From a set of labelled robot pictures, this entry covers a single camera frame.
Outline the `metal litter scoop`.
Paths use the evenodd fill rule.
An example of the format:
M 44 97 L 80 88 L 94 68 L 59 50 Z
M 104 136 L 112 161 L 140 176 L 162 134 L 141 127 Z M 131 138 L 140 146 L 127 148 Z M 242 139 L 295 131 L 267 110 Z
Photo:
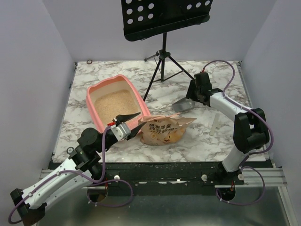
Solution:
M 195 107 L 195 101 L 187 98 L 182 98 L 172 104 L 172 109 L 176 113 L 185 112 Z

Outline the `pink litter box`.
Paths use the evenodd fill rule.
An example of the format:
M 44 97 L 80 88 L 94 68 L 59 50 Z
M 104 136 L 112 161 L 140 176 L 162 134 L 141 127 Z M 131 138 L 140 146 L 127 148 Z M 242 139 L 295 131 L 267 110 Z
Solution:
M 101 133 L 117 115 L 139 113 L 126 122 L 133 129 L 142 117 L 151 114 L 138 90 L 121 74 L 90 86 L 87 89 L 86 104 L 96 129 Z

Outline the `orange cat litter bag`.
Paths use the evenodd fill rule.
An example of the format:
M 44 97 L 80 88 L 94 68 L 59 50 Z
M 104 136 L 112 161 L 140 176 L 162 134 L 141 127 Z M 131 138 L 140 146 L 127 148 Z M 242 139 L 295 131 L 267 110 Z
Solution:
M 144 124 L 140 141 L 157 146 L 174 144 L 181 140 L 186 129 L 195 120 L 196 118 L 183 117 L 179 113 L 144 116 L 139 120 L 139 124 Z

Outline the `white bag sealing clip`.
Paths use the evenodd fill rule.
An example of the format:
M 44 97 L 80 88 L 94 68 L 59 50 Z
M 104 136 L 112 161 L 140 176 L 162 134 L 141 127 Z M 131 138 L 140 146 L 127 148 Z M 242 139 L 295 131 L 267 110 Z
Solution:
M 214 121 L 211 126 L 210 133 L 209 133 L 209 135 L 211 135 L 211 136 L 213 136 L 215 134 L 215 131 L 221 127 L 221 124 L 219 122 L 219 117 L 220 117 L 220 114 L 216 113 L 215 117 L 214 117 Z

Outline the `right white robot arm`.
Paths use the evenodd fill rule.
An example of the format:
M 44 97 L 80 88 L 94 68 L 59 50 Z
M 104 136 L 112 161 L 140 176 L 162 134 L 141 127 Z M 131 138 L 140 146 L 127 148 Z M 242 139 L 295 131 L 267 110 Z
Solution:
M 260 108 L 244 107 L 228 98 L 221 89 L 212 88 L 208 73 L 202 72 L 194 75 L 186 98 L 213 107 L 234 122 L 234 147 L 220 163 L 218 175 L 238 171 L 247 156 L 270 141 L 264 111 Z

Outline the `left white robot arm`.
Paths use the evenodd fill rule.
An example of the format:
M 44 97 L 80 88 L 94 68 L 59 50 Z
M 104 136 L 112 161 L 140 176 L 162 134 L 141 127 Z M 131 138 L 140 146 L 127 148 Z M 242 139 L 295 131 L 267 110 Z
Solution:
M 103 132 L 86 128 L 78 139 L 78 146 L 67 148 L 68 158 L 42 180 L 26 189 L 10 193 L 13 211 L 20 223 L 32 226 L 40 221 L 51 204 L 77 188 L 96 185 L 105 179 L 105 153 L 114 144 L 134 138 L 145 125 L 129 128 L 127 121 L 140 113 L 117 115 Z

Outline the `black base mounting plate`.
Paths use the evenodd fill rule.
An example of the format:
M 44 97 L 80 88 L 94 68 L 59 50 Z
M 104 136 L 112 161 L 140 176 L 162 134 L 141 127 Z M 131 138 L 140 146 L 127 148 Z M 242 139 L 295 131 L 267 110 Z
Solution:
M 105 184 L 87 188 L 91 195 L 137 196 L 215 195 L 233 199 L 235 189 L 247 185 L 254 170 L 227 173 L 218 162 L 107 163 Z

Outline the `black music stand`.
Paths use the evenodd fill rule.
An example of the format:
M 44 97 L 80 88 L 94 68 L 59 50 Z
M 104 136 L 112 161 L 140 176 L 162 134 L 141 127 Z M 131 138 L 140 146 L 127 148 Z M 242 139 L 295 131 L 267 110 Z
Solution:
M 122 0 L 123 32 L 127 41 L 145 40 L 156 35 L 163 35 L 162 49 L 145 58 L 145 62 L 158 57 L 153 76 L 144 95 L 147 98 L 155 77 L 160 71 L 159 81 L 164 82 L 173 75 L 164 78 L 165 61 L 170 59 L 178 68 L 179 73 L 193 77 L 166 50 L 167 33 L 193 25 L 206 23 L 210 19 L 211 0 Z

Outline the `aluminium frame rail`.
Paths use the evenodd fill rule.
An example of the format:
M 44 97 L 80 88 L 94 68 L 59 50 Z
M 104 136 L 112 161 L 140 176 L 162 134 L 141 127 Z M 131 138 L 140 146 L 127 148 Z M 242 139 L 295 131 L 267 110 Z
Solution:
M 245 167 L 238 175 L 223 182 L 208 181 L 215 188 L 245 188 L 245 187 L 282 187 L 287 186 L 287 180 L 281 168 L 255 168 Z

